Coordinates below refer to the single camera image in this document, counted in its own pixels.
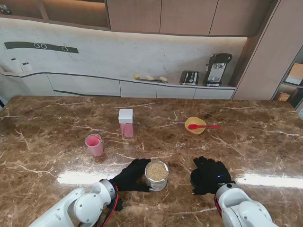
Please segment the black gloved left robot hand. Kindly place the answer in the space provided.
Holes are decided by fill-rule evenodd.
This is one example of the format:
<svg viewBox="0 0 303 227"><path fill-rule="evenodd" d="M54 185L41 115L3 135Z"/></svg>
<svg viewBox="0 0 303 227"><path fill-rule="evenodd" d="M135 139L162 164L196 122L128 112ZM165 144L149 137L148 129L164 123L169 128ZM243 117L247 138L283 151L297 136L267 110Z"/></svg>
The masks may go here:
<svg viewBox="0 0 303 227"><path fill-rule="evenodd" d="M116 186L119 191L150 192L150 186L139 183L139 179L144 175L145 168L150 161L150 159L145 158L134 159L126 168L121 171L121 173L109 181L113 186Z"/></svg>

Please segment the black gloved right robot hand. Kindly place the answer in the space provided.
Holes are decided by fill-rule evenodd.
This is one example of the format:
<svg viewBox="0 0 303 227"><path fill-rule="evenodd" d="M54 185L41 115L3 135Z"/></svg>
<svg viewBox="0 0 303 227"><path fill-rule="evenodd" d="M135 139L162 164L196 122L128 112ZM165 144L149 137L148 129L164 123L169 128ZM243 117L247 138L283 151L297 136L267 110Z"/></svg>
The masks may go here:
<svg viewBox="0 0 303 227"><path fill-rule="evenodd" d="M221 161L207 159L204 156L193 159L196 169L190 175L196 195L216 194L219 188L227 183L235 183L229 171Z"/></svg>

